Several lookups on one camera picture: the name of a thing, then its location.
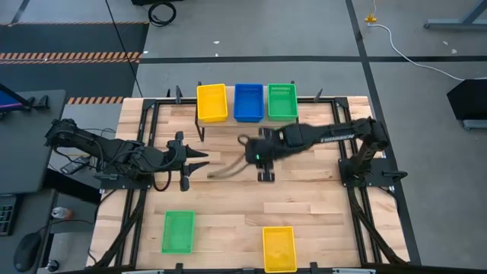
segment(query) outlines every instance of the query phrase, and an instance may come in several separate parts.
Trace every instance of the blue basket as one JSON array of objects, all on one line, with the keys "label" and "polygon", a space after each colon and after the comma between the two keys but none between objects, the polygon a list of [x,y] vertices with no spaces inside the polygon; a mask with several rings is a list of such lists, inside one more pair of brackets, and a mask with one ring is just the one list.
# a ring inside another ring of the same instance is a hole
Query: blue basket
[{"label": "blue basket", "polygon": [[264,118],[262,84],[235,84],[234,117],[244,123],[258,123]]}]

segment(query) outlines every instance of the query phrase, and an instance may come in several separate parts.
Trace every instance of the computer monitor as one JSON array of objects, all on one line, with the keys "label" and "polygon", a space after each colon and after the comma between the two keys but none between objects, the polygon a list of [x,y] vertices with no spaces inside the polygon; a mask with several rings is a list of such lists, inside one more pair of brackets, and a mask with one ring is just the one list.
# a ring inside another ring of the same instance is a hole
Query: computer monitor
[{"label": "computer monitor", "polygon": [[0,113],[30,109],[32,103],[0,84]]}]

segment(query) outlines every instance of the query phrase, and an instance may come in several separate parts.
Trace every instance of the computer mouse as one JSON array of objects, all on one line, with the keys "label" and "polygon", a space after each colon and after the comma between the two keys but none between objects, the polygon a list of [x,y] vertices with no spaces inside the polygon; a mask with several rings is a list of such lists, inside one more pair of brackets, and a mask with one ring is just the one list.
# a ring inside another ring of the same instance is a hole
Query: computer mouse
[{"label": "computer mouse", "polygon": [[27,234],[22,238],[14,255],[14,267],[18,272],[26,272],[32,268],[41,240],[39,232]]}]

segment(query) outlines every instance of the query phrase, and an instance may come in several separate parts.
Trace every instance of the white cable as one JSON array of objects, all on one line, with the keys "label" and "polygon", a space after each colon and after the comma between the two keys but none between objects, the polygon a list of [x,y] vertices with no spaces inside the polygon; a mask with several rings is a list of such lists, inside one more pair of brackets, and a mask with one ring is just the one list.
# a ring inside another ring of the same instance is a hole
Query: white cable
[{"label": "white cable", "polygon": [[[449,74],[449,73],[446,73],[446,72],[444,72],[444,71],[442,71],[442,70],[440,70],[440,69],[438,69],[438,68],[433,68],[433,67],[431,67],[431,66],[429,66],[429,65],[421,65],[421,64],[418,64],[417,62],[412,61],[411,59],[407,58],[407,57],[406,57],[404,54],[402,54],[402,53],[401,53],[401,52],[400,52],[400,51],[399,51],[399,50],[398,50],[398,49],[397,49],[397,48],[394,46],[394,43],[393,43],[393,34],[392,34],[392,32],[390,31],[390,29],[389,29],[388,27],[386,27],[386,26],[384,26],[384,25],[381,25],[381,24],[370,24],[370,23],[368,24],[368,26],[369,26],[369,27],[381,27],[381,28],[383,28],[383,29],[387,30],[387,32],[389,33],[389,41],[390,41],[390,46],[392,46],[392,48],[394,49],[394,51],[395,51],[397,54],[401,55],[401,56],[402,56],[404,59],[408,60],[408,61],[409,61],[409,62],[411,62],[413,65],[417,65],[417,66],[418,66],[418,67],[420,67],[420,68],[432,69],[432,70],[434,70],[434,71],[436,71],[436,72],[443,73],[444,75],[446,75],[446,76],[448,76],[448,77],[450,77],[450,78],[453,78],[453,79],[455,79],[455,80],[458,80],[458,81],[464,81],[464,80],[466,80],[466,79],[462,79],[462,78],[455,77],[455,76],[453,76],[453,75],[451,75],[451,74]],[[483,80],[483,79],[487,79],[487,77],[474,78],[473,80]]]},{"label": "white cable", "polygon": [[375,4],[375,0],[373,0],[374,2],[374,13],[372,14],[372,17],[375,18],[375,13],[377,12],[377,5]]}]

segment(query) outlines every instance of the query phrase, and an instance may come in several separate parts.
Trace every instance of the green basket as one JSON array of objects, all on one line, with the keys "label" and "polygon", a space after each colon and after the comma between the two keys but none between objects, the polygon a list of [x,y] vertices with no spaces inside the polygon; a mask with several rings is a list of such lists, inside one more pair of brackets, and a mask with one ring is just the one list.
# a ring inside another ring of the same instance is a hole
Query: green basket
[{"label": "green basket", "polygon": [[164,254],[191,254],[194,231],[194,211],[166,211],[161,252]]},{"label": "green basket", "polygon": [[295,84],[267,86],[269,119],[291,121],[298,117],[298,96]]}]

